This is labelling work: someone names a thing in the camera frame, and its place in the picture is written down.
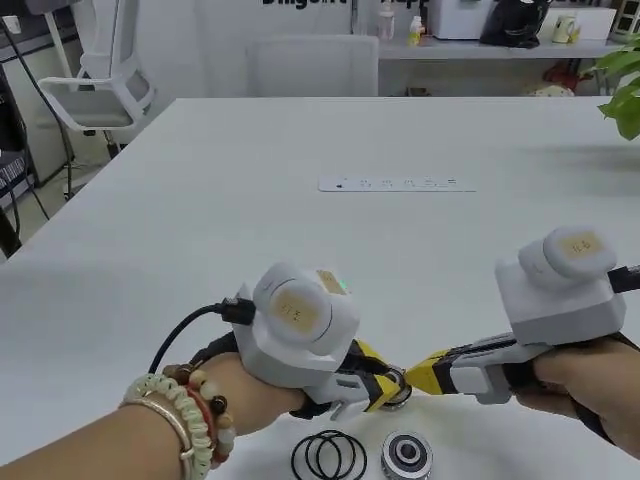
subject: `white box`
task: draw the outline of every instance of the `white box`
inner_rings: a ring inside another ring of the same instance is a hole
[[[478,40],[493,0],[431,0],[429,29],[442,40]]]
[[[574,6],[571,8],[551,7],[542,23],[538,33],[540,41],[551,41],[553,30],[561,15],[575,15],[580,26],[580,40],[602,40],[609,37],[613,19],[616,16],[615,8]]]

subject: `human hand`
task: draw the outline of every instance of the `human hand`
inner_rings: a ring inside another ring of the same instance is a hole
[[[198,368],[220,386],[238,435],[268,427],[280,415],[302,408],[305,400],[301,390],[273,387],[251,376],[237,353],[218,355]]]
[[[571,399],[597,413],[611,440],[640,459],[640,352],[605,340],[584,349],[559,349],[534,361],[550,384],[543,394],[519,394],[529,408],[577,418]]]

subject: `white chair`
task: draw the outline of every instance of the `white chair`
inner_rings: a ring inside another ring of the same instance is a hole
[[[108,2],[94,3],[100,9],[95,44],[82,56],[78,77],[38,82],[60,120],[74,131],[135,129],[155,94],[135,52],[139,0],[110,1],[110,8],[115,7],[110,17],[103,11]]]
[[[378,39],[363,35],[286,35],[249,47],[256,97],[375,97]]]

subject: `yellow and black stripe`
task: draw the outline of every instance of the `yellow and black stripe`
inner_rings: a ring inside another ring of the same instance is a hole
[[[360,357],[376,358],[388,365],[378,352],[373,350],[362,340],[354,340],[351,343],[349,353]],[[378,408],[400,392],[400,386],[384,375],[374,375],[372,373],[362,371],[356,371],[354,373],[362,379],[367,392],[369,392],[369,406],[365,410],[366,412],[374,412],[378,410]]]
[[[470,345],[440,350],[405,372],[409,385],[430,395],[459,393],[451,380],[451,365],[460,355],[468,352]]]

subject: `red object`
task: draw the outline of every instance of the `red object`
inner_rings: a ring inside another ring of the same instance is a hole
[[[204,421],[207,424],[207,435],[209,436],[211,441],[215,443],[216,439],[213,437],[215,432],[215,426],[213,424],[213,415],[209,410],[209,406],[207,405],[207,402],[204,401],[204,398],[202,398],[199,393],[197,393],[190,387],[186,387],[186,389],[187,389],[187,395],[193,398],[193,400],[196,402],[196,405],[202,412],[202,418],[204,418]]]
[[[217,450],[213,451],[213,461],[222,465],[224,462],[229,460],[229,455],[222,455]]]
[[[562,60],[556,63],[549,70],[544,72],[544,75],[542,76],[542,79],[545,82],[551,82],[551,83],[562,85],[573,92],[575,92],[576,87],[578,86],[578,83],[580,83],[582,80],[588,80],[589,78],[591,78],[590,75],[585,75],[584,77],[581,77],[580,75],[571,73],[569,71],[567,62]]]

